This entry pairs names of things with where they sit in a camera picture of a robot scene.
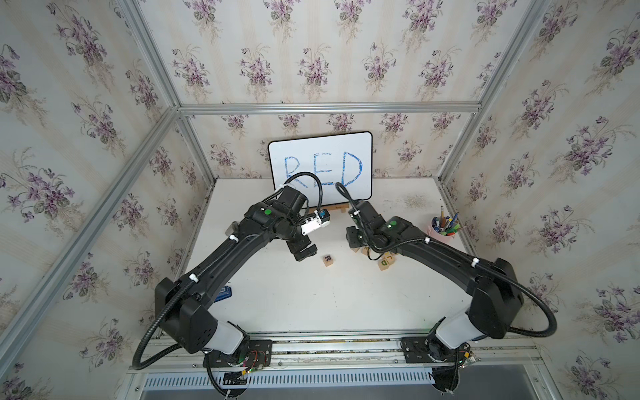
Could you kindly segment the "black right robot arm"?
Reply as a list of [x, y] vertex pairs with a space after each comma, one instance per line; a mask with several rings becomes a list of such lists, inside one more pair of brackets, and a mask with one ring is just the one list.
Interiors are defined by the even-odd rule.
[[[438, 364], [433, 371], [436, 390], [453, 393], [457, 389], [460, 371], [470, 359], [471, 343], [476, 339], [502, 339], [509, 333], [548, 338], [558, 330], [551, 307], [518, 282], [513, 266], [506, 260], [497, 258], [490, 262], [460, 251], [404, 218], [384, 219], [370, 202], [356, 202], [344, 184], [336, 183], [335, 188], [351, 207], [349, 215], [353, 226], [346, 232], [350, 248], [365, 247], [370, 253], [409, 258], [445, 277], [470, 296], [471, 303], [465, 310], [438, 320], [425, 338], [409, 341], [406, 355], [422, 354]], [[545, 329], [513, 326], [526, 299], [545, 315], [548, 321]]]

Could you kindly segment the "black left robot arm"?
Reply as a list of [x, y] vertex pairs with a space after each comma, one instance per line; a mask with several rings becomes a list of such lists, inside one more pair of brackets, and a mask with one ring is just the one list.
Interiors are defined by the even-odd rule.
[[243, 365], [251, 354], [249, 335], [234, 323], [219, 321], [209, 309], [233, 275], [271, 242], [284, 241], [298, 262], [316, 255], [317, 247], [308, 235], [330, 216], [320, 204], [300, 213], [309, 201], [293, 186], [298, 178], [318, 180], [310, 172], [291, 176], [233, 223], [225, 241], [198, 266], [175, 281], [165, 278], [156, 286], [155, 319], [133, 354], [133, 370], [148, 368], [180, 349], [202, 353], [208, 373], [213, 371], [212, 353], [232, 367]]

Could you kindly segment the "wooden block letter D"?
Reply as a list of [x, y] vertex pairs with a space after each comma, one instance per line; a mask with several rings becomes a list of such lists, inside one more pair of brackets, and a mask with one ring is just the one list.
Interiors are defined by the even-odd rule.
[[391, 266], [393, 266], [396, 262], [396, 258], [392, 253], [385, 253], [381, 258], [377, 261], [378, 268], [381, 271], [388, 270]]

